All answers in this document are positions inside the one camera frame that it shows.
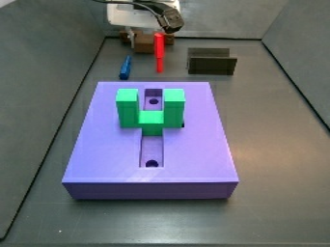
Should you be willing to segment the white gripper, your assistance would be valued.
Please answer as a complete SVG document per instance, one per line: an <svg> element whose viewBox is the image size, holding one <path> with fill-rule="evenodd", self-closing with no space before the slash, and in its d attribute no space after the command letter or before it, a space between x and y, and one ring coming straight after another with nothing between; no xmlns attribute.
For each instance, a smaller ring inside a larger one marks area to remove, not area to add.
<svg viewBox="0 0 330 247"><path fill-rule="evenodd" d="M108 19L113 25L158 25L160 22L150 11L142 7L130 4L134 0L126 1L126 4L108 5ZM142 2L165 3L177 10L181 10L180 0L137 0Z"/></svg>

